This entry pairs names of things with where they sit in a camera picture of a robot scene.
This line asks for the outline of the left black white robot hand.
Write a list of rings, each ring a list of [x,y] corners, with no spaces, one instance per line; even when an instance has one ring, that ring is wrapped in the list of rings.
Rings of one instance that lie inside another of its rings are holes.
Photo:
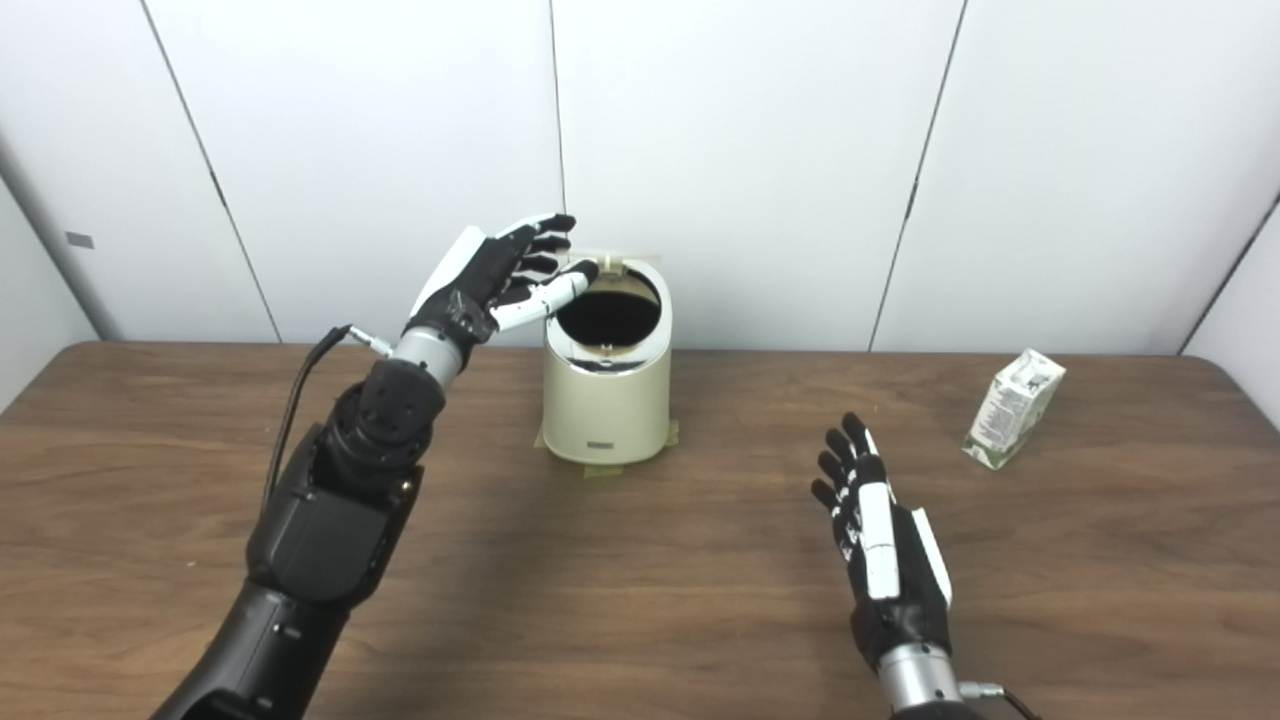
[[[567,259],[575,217],[543,214],[497,236],[475,225],[447,251],[411,309],[404,329],[442,332],[461,348],[554,316],[599,278],[593,258]]]

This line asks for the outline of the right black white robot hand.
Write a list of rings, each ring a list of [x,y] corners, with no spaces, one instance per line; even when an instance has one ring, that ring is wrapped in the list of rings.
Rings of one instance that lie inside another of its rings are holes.
[[[870,667],[904,644],[931,644],[952,653],[947,568],[924,509],[895,496],[884,460],[868,425],[845,413],[826,432],[818,456],[823,478],[812,493],[829,516],[855,607],[856,647]]]

